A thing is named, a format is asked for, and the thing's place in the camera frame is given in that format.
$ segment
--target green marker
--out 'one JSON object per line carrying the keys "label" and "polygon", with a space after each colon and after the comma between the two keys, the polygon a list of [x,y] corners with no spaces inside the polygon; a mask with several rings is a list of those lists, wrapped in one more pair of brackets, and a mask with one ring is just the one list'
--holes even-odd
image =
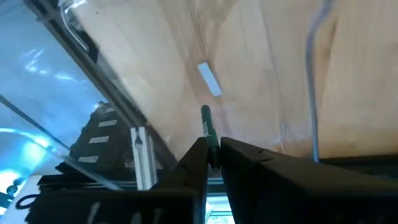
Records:
{"label": "green marker", "polygon": [[207,105],[201,107],[201,121],[203,125],[203,134],[209,145],[209,163],[213,169],[220,168],[218,160],[220,145],[218,144],[216,130],[214,129],[213,120],[211,119],[211,111]]}

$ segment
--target wire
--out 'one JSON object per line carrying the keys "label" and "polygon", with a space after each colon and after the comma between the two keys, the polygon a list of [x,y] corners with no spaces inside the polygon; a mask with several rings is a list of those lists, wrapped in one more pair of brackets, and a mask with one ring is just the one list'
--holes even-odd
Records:
{"label": "wire", "polygon": [[324,0],[322,10],[319,16],[313,23],[310,32],[307,35],[305,46],[305,71],[308,80],[308,96],[310,100],[310,120],[311,120],[311,133],[312,133],[312,153],[313,160],[319,162],[319,138],[318,138],[318,115],[317,115],[317,101],[315,96],[315,83],[313,74],[313,46],[315,41],[315,34],[320,24],[329,15],[334,0]]}

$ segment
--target black machine part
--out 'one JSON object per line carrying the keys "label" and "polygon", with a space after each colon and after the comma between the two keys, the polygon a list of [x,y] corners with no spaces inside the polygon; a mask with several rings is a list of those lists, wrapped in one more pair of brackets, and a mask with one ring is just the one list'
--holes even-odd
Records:
{"label": "black machine part", "polygon": [[[203,223],[208,152],[205,139],[198,138],[150,191],[42,194],[26,221]],[[221,138],[219,159],[235,223],[398,223],[398,182],[394,180],[316,164],[230,138]]]}

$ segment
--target plywood panel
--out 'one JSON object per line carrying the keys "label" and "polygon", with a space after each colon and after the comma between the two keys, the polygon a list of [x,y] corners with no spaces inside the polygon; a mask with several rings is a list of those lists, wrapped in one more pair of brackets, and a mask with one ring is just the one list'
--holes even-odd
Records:
{"label": "plywood panel", "polygon": [[397,1],[341,1],[320,105],[321,156],[396,153]]}
{"label": "plywood panel", "polygon": [[[309,157],[305,39],[321,4],[100,0],[75,12],[177,158],[201,136],[202,104],[211,106],[219,136]],[[396,4],[336,0],[317,33],[322,157],[397,151]],[[199,74],[203,61],[222,96]]]}
{"label": "plywood panel", "polygon": [[[280,94],[261,3],[96,1],[76,9],[150,123],[181,157],[202,135],[200,106],[220,136],[258,146],[280,141]],[[208,61],[223,96],[197,70]]]}

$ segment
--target white label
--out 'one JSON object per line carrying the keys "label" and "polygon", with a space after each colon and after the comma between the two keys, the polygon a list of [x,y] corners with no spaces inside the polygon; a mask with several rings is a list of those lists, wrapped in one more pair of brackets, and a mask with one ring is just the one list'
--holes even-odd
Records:
{"label": "white label", "polygon": [[78,162],[87,162],[87,163],[95,163],[98,160],[99,156],[85,156],[79,157]]}
{"label": "white label", "polygon": [[105,113],[109,113],[109,112],[113,112],[113,111],[114,111],[113,108],[108,108],[108,109],[105,111]]}
{"label": "white label", "polygon": [[117,120],[112,120],[112,121],[102,121],[98,124],[98,127],[106,127],[106,126],[112,126],[115,125],[118,121]]}
{"label": "white label", "polygon": [[207,86],[209,87],[213,96],[221,96],[223,93],[221,92],[221,88],[217,83],[217,80],[211,71],[207,62],[203,62],[198,65],[199,72],[201,73],[203,79],[205,80]]}
{"label": "white label", "polygon": [[109,139],[109,136],[105,136],[105,137],[96,137],[96,138],[91,138],[90,141],[88,142],[90,143],[100,143],[100,142],[107,142]]}

